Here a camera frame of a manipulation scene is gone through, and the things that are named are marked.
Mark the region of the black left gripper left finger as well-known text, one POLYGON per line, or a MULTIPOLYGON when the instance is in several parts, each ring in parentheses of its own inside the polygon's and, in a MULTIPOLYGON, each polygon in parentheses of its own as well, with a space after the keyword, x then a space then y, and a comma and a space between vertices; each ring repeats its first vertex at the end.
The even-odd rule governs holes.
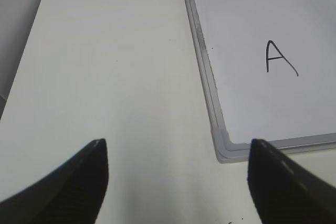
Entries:
POLYGON ((1 223, 95 223, 108 182, 107 143, 93 140, 38 182, 1 201, 1 223))

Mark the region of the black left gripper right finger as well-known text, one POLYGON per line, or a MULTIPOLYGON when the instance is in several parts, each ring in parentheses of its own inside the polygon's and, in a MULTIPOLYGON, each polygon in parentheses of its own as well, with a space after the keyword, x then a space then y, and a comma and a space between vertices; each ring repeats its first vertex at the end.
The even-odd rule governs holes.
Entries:
POLYGON ((262 223, 335 223, 335 187, 265 140, 251 142, 247 182, 262 223))

